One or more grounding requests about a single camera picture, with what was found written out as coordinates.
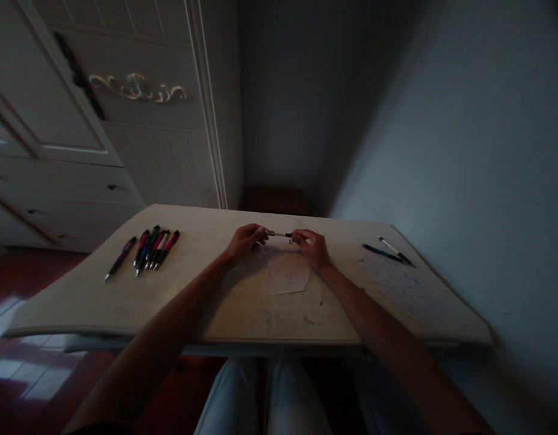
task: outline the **left hand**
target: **left hand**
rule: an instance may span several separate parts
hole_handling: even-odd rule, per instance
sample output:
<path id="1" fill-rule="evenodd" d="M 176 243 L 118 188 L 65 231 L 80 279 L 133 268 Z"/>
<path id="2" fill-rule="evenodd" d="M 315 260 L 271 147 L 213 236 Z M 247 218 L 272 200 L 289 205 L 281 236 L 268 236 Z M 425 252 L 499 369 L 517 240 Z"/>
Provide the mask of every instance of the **left hand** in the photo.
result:
<path id="1" fill-rule="evenodd" d="M 265 231 L 265 227 L 258 224 L 249 224 L 238 228 L 225 249 L 223 256 L 229 261 L 231 266 L 235 267 L 251 250 L 256 249 L 259 251 L 261 245 L 264 245 L 265 241 L 269 240 L 269 236 Z"/>

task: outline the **forearm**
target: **forearm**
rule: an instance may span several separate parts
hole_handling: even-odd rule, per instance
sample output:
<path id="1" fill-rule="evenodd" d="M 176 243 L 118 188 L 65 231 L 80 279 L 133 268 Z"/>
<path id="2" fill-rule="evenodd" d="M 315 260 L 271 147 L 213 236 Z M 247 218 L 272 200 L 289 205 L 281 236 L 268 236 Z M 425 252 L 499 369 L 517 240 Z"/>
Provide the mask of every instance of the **forearm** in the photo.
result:
<path id="1" fill-rule="evenodd" d="M 114 361 L 65 431 L 97 422 L 134 423 L 192 339 L 230 267 L 218 257 L 164 306 Z"/>
<path id="2" fill-rule="evenodd" d="M 327 267 L 319 274 L 362 341 L 406 393 L 432 433 L 492 433 L 407 328 L 335 267 Z"/>

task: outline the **red wooden floor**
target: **red wooden floor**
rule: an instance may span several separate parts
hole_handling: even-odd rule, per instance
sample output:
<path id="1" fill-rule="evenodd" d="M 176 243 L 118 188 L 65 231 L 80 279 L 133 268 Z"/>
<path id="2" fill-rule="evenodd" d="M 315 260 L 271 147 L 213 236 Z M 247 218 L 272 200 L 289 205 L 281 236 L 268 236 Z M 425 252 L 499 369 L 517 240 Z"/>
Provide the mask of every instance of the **red wooden floor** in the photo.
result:
<path id="1" fill-rule="evenodd" d="M 63 353 L 66 337 L 60 335 L 1 338 L 20 305 L 84 258 L 85 254 L 29 248 L 0 257 L 0 434 L 60 433 L 114 360 L 105 351 Z M 181 357 L 133 432 L 193 433 L 224 362 L 225 358 Z M 303 364 L 333 433 L 365 433 L 350 375 L 335 360 L 306 359 Z M 259 390 L 261 409 L 263 389 Z"/>

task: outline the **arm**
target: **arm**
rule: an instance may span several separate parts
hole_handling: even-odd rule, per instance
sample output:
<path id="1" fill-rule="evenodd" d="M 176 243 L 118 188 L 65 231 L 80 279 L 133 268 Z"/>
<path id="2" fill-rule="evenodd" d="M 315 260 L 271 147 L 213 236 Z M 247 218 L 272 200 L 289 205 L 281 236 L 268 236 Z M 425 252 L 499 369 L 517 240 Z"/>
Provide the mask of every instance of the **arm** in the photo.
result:
<path id="1" fill-rule="evenodd" d="M 100 422 L 132 425 L 150 402 L 185 345 L 225 274 L 258 243 L 265 228 L 239 228 L 228 248 L 180 291 L 126 346 L 92 389 L 64 432 Z"/>
<path id="2" fill-rule="evenodd" d="M 293 241 L 333 291 L 362 341 L 416 406 L 432 434 L 493 433 L 424 345 L 333 266 L 323 236 L 295 230 Z"/>

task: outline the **table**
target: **table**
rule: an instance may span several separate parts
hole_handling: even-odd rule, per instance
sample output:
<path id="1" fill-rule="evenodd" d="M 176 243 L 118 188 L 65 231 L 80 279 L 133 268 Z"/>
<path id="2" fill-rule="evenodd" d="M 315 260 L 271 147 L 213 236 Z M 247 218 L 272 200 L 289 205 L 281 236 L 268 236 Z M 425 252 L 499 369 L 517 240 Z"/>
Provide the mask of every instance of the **table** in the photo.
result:
<path id="1" fill-rule="evenodd" d="M 413 247 L 387 224 L 318 217 L 151 205 L 122 225 L 81 264 L 38 293 L 15 314 L 6 336 L 31 334 L 135 335 L 227 246 L 237 227 L 256 222 L 291 231 L 324 234 L 335 265 L 422 340 L 491 344 L 486 323 L 426 265 Z M 136 278 L 135 250 L 109 283 L 103 279 L 123 245 L 154 225 L 180 230 L 181 237 L 157 272 Z M 418 321 L 392 304 L 353 260 L 361 243 L 385 249 L 382 236 L 417 266 L 412 273 L 446 307 L 446 315 Z M 358 334 L 326 284 L 312 273 L 306 290 L 268 296 L 257 271 L 229 273 L 199 326 L 194 344 L 287 344 L 357 346 Z"/>

